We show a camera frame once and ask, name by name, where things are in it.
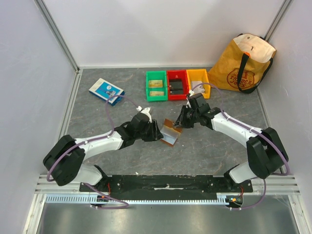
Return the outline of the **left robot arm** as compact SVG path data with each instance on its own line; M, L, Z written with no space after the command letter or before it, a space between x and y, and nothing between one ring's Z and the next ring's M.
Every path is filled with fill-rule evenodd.
M152 142L162 138L157 121L143 112L101 135L87 138L62 136L43 159L43 165L48 170L46 179L59 186L72 182L88 183L96 191L103 191L107 187L106 175L97 165L84 165L85 160L104 152L124 149L136 140Z

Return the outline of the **brown leather card holder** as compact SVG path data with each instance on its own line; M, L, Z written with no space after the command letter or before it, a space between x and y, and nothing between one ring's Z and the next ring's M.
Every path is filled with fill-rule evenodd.
M174 126L173 121L165 118L160 132L163 135L161 141L173 147L182 133L182 128Z

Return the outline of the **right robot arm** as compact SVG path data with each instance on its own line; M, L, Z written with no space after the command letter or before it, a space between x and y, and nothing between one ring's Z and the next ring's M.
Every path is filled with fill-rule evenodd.
M218 107L211 108L202 94L187 98L175 121L177 127L189 129L196 123L236 140L247 150L247 162L229 169L223 186L229 192L236 191L241 183L252 178L266 179L282 166L289 168L288 155L277 131L247 125L227 115Z

